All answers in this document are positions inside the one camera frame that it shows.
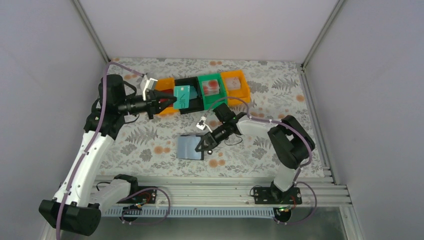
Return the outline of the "black leather card holder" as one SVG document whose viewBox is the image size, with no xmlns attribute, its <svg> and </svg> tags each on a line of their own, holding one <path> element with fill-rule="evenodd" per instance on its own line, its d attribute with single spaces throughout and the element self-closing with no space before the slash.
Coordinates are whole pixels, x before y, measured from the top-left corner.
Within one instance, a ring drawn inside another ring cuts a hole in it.
<svg viewBox="0 0 424 240">
<path fill-rule="evenodd" d="M 183 160 L 203 161 L 204 153 L 195 151 L 200 140 L 200 135 L 180 135 L 177 138 L 176 157 Z"/>
</svg>

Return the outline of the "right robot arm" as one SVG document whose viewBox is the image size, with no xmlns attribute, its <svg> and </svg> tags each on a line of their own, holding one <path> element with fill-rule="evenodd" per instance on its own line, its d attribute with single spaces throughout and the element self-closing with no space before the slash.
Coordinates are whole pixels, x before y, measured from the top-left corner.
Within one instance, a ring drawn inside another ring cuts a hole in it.
<svg viewBox="0 0 424 240">
<path fill-rule="evenodd" d="M 278 172 L 270 186 L 254 186 L 251 196 L 257 205 L 301 204 L 296 182 L 305 166 L 303 161 L 312 160 L 315 143 L 298 120 L 291 115 L 273 120 L 257 118 L 245 112 L 235 114 L 225 103 L 213 109 L 213 113 L 221 126 L 204 134 L 195 151 L 211 154 L 214 148 L 233 134 L 268 138 L 279 162 Z"/>
</svg>

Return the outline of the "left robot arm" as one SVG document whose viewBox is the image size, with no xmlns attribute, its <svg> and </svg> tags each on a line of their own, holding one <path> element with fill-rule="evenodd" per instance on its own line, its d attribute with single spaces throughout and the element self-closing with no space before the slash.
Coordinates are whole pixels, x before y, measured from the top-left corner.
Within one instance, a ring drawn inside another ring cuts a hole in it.
<svg viewBox="0 0 424 240">
<path fill-rule="evenodd" d="M 39 213 L 57 233 L 67 231 L 90 236 L 101 216 L 115 204 L 124 204 L 120 219 L 131 223 L 129 211 L 141 210 L 156 202 L 158 188 L 139 186 L 138 179 L 118 174 L 107 185 L 93 192 L 93 184 L 105 154 L 126 123 L 125 116 L 146 113 L 150 119 L 176 101 L 176 97 L 153 87 L 141 95 L 126 94 L 128 83 L 118 74 L 103 77 L 99 97 L 87 117 L 80 149 L 72 167 L 52 199 L 43 200 Z"/>
</svg>

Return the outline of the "red VIP cards stack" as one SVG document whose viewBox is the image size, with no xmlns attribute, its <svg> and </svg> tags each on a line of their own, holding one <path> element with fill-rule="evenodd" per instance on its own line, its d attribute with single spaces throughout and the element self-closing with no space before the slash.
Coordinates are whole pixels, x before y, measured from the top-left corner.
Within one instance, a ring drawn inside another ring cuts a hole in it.
<svg viewBox="0 0 424 240">
<path fill-rule="evenodd" d="M 165 99 L 170 99 L 170 98 L 174 97 L 174 89 L 173 88 L 164 89 L 164 90 L 161 90 L 161 92 L 164 94 Z"/>
</svg>

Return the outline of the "teal cards stack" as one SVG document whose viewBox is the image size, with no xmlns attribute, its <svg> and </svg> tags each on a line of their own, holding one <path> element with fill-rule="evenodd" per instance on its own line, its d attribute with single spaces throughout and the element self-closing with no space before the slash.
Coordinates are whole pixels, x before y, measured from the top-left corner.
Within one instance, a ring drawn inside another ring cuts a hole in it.
<svg viewBox="0 0 424 240">
<path fill-rule="evenodd" d="M 189 89 L 189 94 L 188 94 L 188 100 L 192 101 L 195 100 L 199 97 L 198 91 L 196 88 L 194 87 L 190 87 Z"/>
</svg>

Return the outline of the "white red-circle cards stack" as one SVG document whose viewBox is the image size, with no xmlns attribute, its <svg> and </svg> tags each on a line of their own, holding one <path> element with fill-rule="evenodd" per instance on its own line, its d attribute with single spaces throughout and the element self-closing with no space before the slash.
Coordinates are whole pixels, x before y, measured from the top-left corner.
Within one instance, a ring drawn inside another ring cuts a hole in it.
<svg viewBox="0 0 424 240">
<path fill-rule="evenodd" d="M 217 79 L 202 82 L 202 90 L 205 96 L 213 96 L 220 93 L 220 85 Z"/>
</svg>

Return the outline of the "white cards in orange bin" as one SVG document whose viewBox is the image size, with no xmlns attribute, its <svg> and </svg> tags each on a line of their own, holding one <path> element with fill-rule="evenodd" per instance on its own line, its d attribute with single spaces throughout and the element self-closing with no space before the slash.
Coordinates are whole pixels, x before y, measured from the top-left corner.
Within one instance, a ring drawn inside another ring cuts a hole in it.
<svg viewBox="0 0 424 240">
<path fill-rule="evenodd" d="M 238 77 L 228 77 L 224 79 L 228 91 L 235 91 L 241 88 L 241 81 Z"/>
</svg>

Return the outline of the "black bin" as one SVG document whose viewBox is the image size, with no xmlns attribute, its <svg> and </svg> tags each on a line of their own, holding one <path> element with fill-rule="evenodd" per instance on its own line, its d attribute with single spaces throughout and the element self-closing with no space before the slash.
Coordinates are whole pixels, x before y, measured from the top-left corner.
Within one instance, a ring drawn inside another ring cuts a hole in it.
<svg viewBox="0 0 424 240">
<path fill-rule="evenodd" d="M 187 77 L 174 80 L 175 86 L 190 86 L 188 107 L 180 109 L 181 115 L 201 112 L 205 109 L 198 77 Z"/>
</svg>

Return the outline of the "green bin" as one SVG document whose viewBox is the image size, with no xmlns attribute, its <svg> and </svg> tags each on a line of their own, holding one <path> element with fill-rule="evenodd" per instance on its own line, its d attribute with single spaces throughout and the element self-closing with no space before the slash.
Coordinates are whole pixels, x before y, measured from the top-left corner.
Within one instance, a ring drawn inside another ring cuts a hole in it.
<svg viewBox="0 0 424 240">
<path fill-rule="evenodd" d="M 197 77 L 204 109 L 207 110 L 220 98 L 227 96 L 226 88 L 220 73 L 201 75 Z"/>
</svg>

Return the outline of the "floral table mat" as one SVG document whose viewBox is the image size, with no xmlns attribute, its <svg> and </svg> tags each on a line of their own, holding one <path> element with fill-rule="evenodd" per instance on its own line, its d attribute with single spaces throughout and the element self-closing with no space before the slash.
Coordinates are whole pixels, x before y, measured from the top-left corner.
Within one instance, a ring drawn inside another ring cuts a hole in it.
<svg viewBox="0 0 424 240">
<path fill-rule="evenodd" d="M 155 79 L 183 79 L 226 71 L 241 70 L 250 88 L 248 106 L 238 104 L 236 113 L 248 111 L 252 116 L 282 119 L 294 116 L 310 136 L 313 126 L 294 62 L 254 60 L 208 60 L 172 58 L 115 58 L 117 65 L 109 74 L 118 74 L 132 85 L 140 80 L 124 67 L 146 73 Z M 206 154 L 203 160 L 177 158 L 177 139 L 198 133 L 196 122 L 201 112 L 169 112 L 149 119 L 128 116 L 116 141 L 103 157 L 99 174 L 116 176 L 164 177 L 274 177 L 279 160 L 267 138 L 232 135 Z"/>
</svg>

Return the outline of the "far orange bin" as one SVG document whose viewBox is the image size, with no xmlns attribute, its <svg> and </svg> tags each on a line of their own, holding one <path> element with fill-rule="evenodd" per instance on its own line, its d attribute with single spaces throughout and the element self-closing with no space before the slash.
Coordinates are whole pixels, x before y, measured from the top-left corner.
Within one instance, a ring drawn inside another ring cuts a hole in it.
<svg viewBox="0 0 424 240">
<path fill-rule="evenodd" d="M 242 99 L 246 103 L 251 102 L 251 91 L 245 75 L 241 69 L 224 71 L 220 73 L 226 94 L 229 97 Z"/>
</svg>

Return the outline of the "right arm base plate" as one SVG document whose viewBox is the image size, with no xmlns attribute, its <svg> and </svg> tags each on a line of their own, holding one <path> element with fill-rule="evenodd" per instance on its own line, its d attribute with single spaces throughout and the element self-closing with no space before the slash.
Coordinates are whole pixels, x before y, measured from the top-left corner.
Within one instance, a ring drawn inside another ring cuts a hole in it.
<svg viewBox="0 0 424 240">
<path fill-rule="evenodd" d="M 256 205 L 300 205 L 303 203 L 300 189 L 293 186 L 284 192 L 270 187 L 254 186 L 250 190 L 250 195 Z"/>
</svg>

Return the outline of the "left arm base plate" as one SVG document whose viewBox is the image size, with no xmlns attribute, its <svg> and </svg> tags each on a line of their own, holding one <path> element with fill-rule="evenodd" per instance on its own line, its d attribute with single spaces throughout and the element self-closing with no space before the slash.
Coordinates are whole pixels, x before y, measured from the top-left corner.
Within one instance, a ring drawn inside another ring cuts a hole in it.
<svg viewBox="0 0 424 240">
<path fill-rule="evenodd" d="M 155 204 L 158 190 L 153 186 L 139 186 L 131 197 L 122 199 L 117 204 Z"/>
</svg>

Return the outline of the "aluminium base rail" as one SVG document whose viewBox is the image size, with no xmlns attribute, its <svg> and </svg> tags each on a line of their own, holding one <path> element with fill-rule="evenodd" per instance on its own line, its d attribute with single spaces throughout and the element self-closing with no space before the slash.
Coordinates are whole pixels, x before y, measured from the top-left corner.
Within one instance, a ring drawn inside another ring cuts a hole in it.
<svg viewBox="0 0 424 240">
<path fill-rule="evenodd" d="M 270 177 L 138 176 L 142 186 L 164 190 L 173 207 L 252 207 L 253 186 L 269 186 Z M 352 204 L 348 188 L 331 177 L 300 177 L 302 203 L 297 207 L 345 207 Z"/>
</svg>

